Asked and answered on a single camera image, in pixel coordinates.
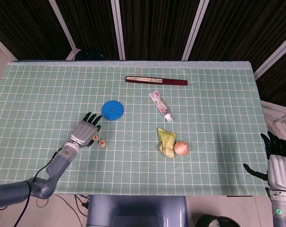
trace snack package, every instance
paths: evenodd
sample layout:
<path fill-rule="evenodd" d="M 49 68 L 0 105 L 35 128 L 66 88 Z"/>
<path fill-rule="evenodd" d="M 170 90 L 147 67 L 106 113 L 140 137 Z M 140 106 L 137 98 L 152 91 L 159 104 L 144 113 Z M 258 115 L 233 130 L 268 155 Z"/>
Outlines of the snack package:
<path fill-rule="evenodd" d="M 164 131 L 163 129 L 158 129 L 158 134 L 160 138 L 160 151 L 166 157 L 174 158 L 174 146 L 176 143 L 177 134 L 174 132 Z"/>

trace floor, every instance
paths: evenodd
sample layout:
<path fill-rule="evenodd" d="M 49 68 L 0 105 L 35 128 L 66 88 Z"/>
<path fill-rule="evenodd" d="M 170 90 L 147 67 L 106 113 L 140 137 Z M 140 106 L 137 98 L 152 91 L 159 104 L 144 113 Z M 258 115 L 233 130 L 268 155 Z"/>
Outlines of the floor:
<path fill-rule="evenodd" d="M 7 62 L 11 61 L 0 50 L 0 77 Z M 277 136 L 283 137 L 282 131 L 272 122 L 273 119 L 266 118 L 268 129 Z M 62 200 L 64 198 L 74 211 Z M 227 216 L 239 223 L 241 227 L 271 227 L 272 215 L 271 204 L 267 196 L 251 197 L 226 197 L 226 196 L 187 196 L 188 222 L 194 227 L 198 218 L 203 214 L 216 216 Z M 47 227 L 64 226 L 80 227 L 85 226 L 86 217 L 81 215 L 76 207 L 74 196 L 56 195 L 47 201 L 31 198 L 28 208 L 21 219 L 20 227 Z M 11 227 L 18 219 L 25 202 L 7 207 L 0 211 L 0 227 Z M 86 214 L 87 209 L 80 207 Z"/>

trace blue lid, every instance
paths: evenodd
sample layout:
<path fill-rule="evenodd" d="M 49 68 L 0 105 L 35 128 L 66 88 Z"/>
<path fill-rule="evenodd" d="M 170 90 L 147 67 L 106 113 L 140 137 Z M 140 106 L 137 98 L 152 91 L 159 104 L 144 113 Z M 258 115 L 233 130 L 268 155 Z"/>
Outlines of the blue lid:
<path fill-rule="evenodd" d="M 105 119 L 114 121 L 123 115 L 123 106 L 116 100 L 108 101 L 103 104 L 101 114 Z"/>

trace robot finger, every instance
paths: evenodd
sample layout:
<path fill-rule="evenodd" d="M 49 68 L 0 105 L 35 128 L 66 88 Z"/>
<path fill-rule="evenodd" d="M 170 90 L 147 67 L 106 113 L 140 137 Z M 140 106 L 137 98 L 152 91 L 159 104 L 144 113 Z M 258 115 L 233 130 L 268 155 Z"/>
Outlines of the robot finger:
<path fill-rule="evenodd" d="M 270 143 L 269 138 L 266 135 L 264 135 L 262 133 L 261 137 L 262 137 L 262 139 L 264 140 L 264 143 L 265 143 L 265 151 L 266 151 L 267 159 L 269 159 L 269 156 L 273 154 L 272 145 Z"/>
<path fill-rule="evenodd" d="M 89 119 L 88 119 L 88 123 L 91 123 L 92 122 L 92 120 L 95 118 L 95 116 L 97 116 L 97 114 L 96 113 L 94 113 Z"/>
<path fill-rule="evenodd" d="M 285 141 L 283 139 L 280 139 L 279 141 L 279 155 L 282 155 L 286 157 L 286 151 L 285 151 Z"/>
<path fill-rule="evenodd" d="M 93 143 L 94 143 L 94 140 L 91 140 L 91 141 L 88 143 L 87 147 L 90 147 Z"/>
<path fill-rule="evenodd" d="M 85 117 L 83 118 L 83 121 L 87 121 L 87 119 L 89 118 L 90 114 L 91 114 L 91 112 L 88 112 L 88 113 L 85 115 Z"/>
<path fill-rule="evenodd" d="M 93 122 L 92 124 L 96 126 L 96 124 L 98 123 L 98 121 L 99 121 L 101 118 L 102 118 L 102 115 L 98 116 L 98 117 L 94 120 L 94 122 Z"/>
<path fill-rule="evenodd" d="M 267 132 L 270 138 L 270 143 L 272 146 L 272 152 L 274 155 L 279 155 L 280 153 L 280 139 L 272 134 L 270 131 Z"/>
<path fill-rule="evenodd" d="M 260 172 L 257 172 L 257 171 L 254 171 L 252 170 L 247 164 L 243 164 L 245 170 L 253 175 L 253 176 L 256 176 L 257 178 L 260 178 L 262 179 L 263 181 L 268 181 L 268 175 L 267 174 L 263 174 L 263 173 L 260 173 Z"/>

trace toothpaste cap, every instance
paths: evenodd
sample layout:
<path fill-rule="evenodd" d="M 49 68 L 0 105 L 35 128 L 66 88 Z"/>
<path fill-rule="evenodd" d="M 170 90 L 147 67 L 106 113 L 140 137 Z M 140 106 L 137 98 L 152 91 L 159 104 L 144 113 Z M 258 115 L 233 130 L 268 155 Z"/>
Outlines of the toothpaste cap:
<path fill-rule="evenodd" d="M 172 122 L 172 117 L 171 117 L 171 114 L 166 114 L 165 116 L 164 116 L 164 118 L 167 120 L 167 122 Z"/>

